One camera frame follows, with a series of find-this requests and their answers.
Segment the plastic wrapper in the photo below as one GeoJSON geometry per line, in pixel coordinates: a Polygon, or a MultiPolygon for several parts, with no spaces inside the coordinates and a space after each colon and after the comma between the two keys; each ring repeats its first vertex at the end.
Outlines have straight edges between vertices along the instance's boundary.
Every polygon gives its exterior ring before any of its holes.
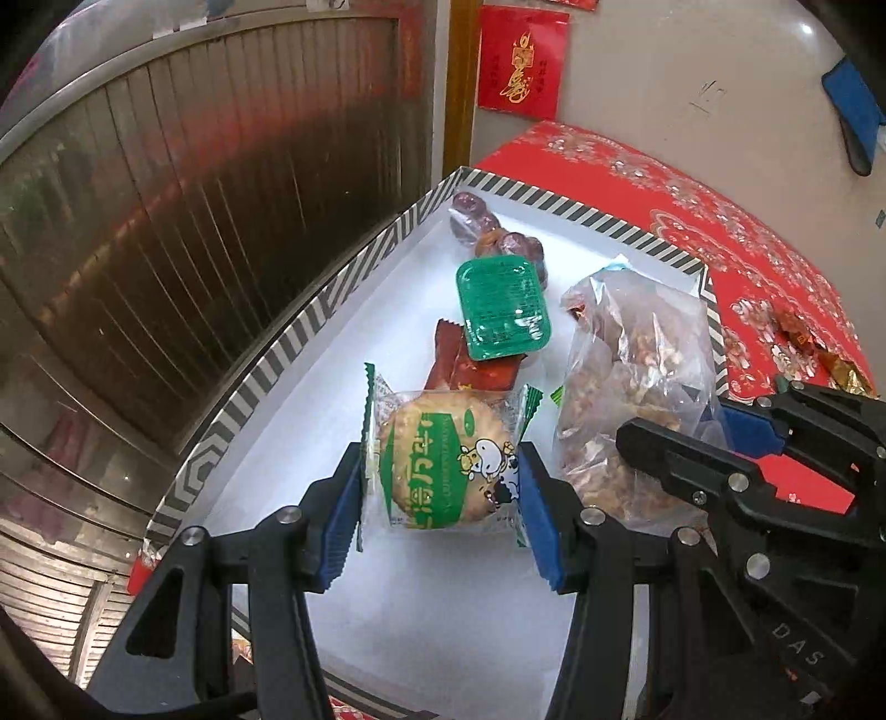
{"type": "Polygon", "coordinates": [[[455,272],[468,352],[475,360],[524,355],[551,337],[548,305],[532,264],[522,257],[479,257],[455,272]]]}
{"type": "Polygon", "coordinates": [[[773,319],[779,329],[788,335],[790,344],[803,355],[815,354],[815,340],[806,323],[796,313],[788,309],[776,309],[773,311],[773,319]]]}
{"type": "Polygon", "coordinates": [[[473,247],[484,234],[501,228],[486,203],[472,192],[457,192],[449,208],[449,226],[464,245],[473,247]]]}
{"type": "Polygon", "coordinates": [[[363,526],[510,529],[534,388],[393,392],[367,365],[363,526]]]}
{"type": "Polygon", "coordinates": [[[702,510],[634,471],[615,444],[618,428],[640,417],[726,447],[703,303],[618,266],[570,288],[562,304],[578,327],[556,429],[560,476],[585,507],[630,529],[703,528],[702,510]]]}
{"type": "Polygon", "coordinates": [[[237,662],[237,658],[243,658],[252,664],[253,644],[243,638],[234,638],[230,641],[230,654],[233,662],[237,662]]]}
{"type": "Polygon", "coordinates": [[[137,595],[142,591],[144,584],[151,578],[151,574],[161,560],[161,553],[151,545],[151,541],[145,538],[142,546],[138,549],[136,559],[129,570],[129,579],[126,581],[128,595],[137,595]]]}
{"type": "Polygon", "coordinates": [[[448,320],[439,320],[434,333],[434,365],[424,389],[512,390],[524,357],[512,355],[494,360],[472,360],[464,328],[448,320]]]}
{"type": "Polygon", "coordinates": [[[532,263],[539,276],[539,284],[548,286],[548,267],[545,265],[545,249],[538,238],[526,236],[522,232],[506,232],[502,228],[480,237],[474,246],[476,257],[490,255],[519,255],[532,263]]]}
{"type": "Polygon", "coordinates": [[[843,360],[839,355],[825,351],[819,353],[819,360],[843,392],[864,397],[877,397],[870,381],[852,361],[843,360]]]}
{"type": "Polygon", "coordinates": [[[474,248],[475,257],[519,255],[532,263],[542,289],[548,286],[545,249],[539,239],[502,228],[482,198],[465,191],[453,195],[449,225],[459,241],[474,248]]]}

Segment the white wall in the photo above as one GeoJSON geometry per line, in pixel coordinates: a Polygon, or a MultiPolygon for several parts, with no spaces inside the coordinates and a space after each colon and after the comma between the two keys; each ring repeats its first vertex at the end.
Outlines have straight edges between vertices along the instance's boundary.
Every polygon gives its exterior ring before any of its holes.
{"type": "MultiPolygon", "coordinates": [[[[633,145],[772,227],[834,283],[886,382],[886,228],[874,224],[886,154],[870,177],[849,167],[820,80],[843,53],[824,27],[797,0],[601,0],[570,12],[558,120],[633,145]],[[699,103],[709,82],[722,92],[699,103]]],[[[531,125],[477,110],[472,162],[531,125]]]]}
{"type": "Polygon", "coordinates": [[[451,0],[437,0],[434,35],[434,115],[431,125],[431,184],[443,177],[443,129],[446,123],[446,74],[449,61],[449,11],[451,0]]]}

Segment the plastic bag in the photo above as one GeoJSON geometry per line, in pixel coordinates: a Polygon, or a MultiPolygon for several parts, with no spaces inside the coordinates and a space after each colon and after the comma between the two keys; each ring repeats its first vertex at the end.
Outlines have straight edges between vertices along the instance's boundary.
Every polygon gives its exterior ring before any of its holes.
{"type": "Polygon", "coordinates": [[[394,393],[367,375],[364,528],[511,528],[517,444],[541,392],[394,393]]]}
{"type": "Polygon", "coordinates": [[[556,428],[560,476],[585,507],[630,529],[670,535],[681,525],[703,527],[706,513],[634,471],[615,438],[640,417],[726,446],[704,304],[622,266],[585,278],[561,304],[578,328],[556,428]]]}

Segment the striped box border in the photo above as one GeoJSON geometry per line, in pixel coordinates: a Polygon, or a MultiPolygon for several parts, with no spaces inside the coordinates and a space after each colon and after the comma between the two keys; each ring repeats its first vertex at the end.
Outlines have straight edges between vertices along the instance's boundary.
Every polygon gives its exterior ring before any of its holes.
{"type": "MultiPolygon", "coordinates": [[[[249,630],[249,615],[238,607],[232,608],[231,627],[245,639],[252,640],[249,630]]],[[[430,710],[410,710],[390,700],[379,698],[363,688],[333,675],[327,669],[323,669],[323,682],[326,683],[327,692],[336,700],[346,702],[352,708],[375,717],[377,720],[434,720],[439,717],[430,710]]]]}
{"type": "Polygon", "coordinates": [[[536,185],[522,183],[484,170],[462,167],[425,193],[418,202],[370,240],[305,307],[295,313],[268,349],[255,358],[252,368],[213,418],[182,464],[167,494],[160,501],[145,530],[145,538],[148,541],[159,546],[169,544],[182,524],[184,514],[203,489],[209,474],[218,465],[231,442],[286,368],[295,361],[304,347],[393,249],[431,213],[449,200],[455,189],[461,186],[490,192],[507,200],[514,200],[562,217],[590,230],[601,232],[687,275],[698,274],[700,295],[708,308],[711,349],[717,373],[716,392],[718,395],[728,393],[723,328],[720,323],[717,296],[704,262],[666,240],[614,215],[604,213],[596,207],[557,195],[536,185]]]}

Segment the wrapped biscuit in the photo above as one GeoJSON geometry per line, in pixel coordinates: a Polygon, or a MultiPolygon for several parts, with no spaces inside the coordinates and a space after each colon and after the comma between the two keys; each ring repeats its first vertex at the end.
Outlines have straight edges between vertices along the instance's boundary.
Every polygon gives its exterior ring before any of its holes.
{"type": "Polygon", "coordinates": [[[511,527],[517,444],[541,393],[394,393],[373,365],[367,374],[364,527],[511,527]]]}

